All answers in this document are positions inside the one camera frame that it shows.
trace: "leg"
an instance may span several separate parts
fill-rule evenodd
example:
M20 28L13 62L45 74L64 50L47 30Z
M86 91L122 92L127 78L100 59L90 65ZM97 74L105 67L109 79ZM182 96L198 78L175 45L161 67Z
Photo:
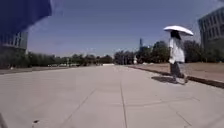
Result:
M188 76L186 74L186 65L184 63L178 63L180 69L180 76L184 78L184 84L188 83Z
M177 81L177 75L176 75L176 62L174 64L170 63L170 73L173 77L173 81Z

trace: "ground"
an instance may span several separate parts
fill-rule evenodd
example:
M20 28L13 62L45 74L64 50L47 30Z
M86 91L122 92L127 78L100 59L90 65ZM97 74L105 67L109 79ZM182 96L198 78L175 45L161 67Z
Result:
M9 128L223 128L224 90L122 66L0 76Z
M132 66L161 72L170 72L170 65L168 63ZM185 64L185 70L187 75L192 77L224 82L223 63L187 63Z

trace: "dark pants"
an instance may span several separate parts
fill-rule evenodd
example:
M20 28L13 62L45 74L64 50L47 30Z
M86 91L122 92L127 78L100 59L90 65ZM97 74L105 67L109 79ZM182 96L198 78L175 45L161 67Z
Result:
M175 62L174 64L170 63L170 72L172 76L175 77L184 77L184 73L181 72L181 66L183 66L182 62Z

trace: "curb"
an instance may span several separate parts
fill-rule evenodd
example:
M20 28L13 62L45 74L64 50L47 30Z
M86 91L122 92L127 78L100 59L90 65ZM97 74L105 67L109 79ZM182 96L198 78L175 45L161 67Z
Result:
M162 71L144 69L144 68L137 68L137 67L132 67L132 66L127 66L127 67L128 68L133 68L133 69L139 69L139 70L143 70L143 71L148 71L148 72L153 72L153 73L158 73L158 74L161 74L161 75L170 75L170 73L168 73L168 72L162 72ZM224 82L221 82L221 81L208 80L208 79L203 79L203 78L194 77L194 76L188 76L188 78L191 81L195 81L195 82L199 82L199 83L203 83L203 84L207 84L207 85L211 85L211 86L214 86L214 87L224 89Z

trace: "person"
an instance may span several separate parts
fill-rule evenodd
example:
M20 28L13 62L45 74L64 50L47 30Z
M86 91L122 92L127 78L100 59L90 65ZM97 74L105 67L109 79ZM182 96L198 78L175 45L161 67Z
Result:
M184 62L185 62L185 54L184 54L184 45L181 41L181 37L179 32L176 30L171 31L171 39L169 43L170 47L170 70L171 75L175 83L177 83L177 77L184 78L184 84L188 82L188 77L185 72Z

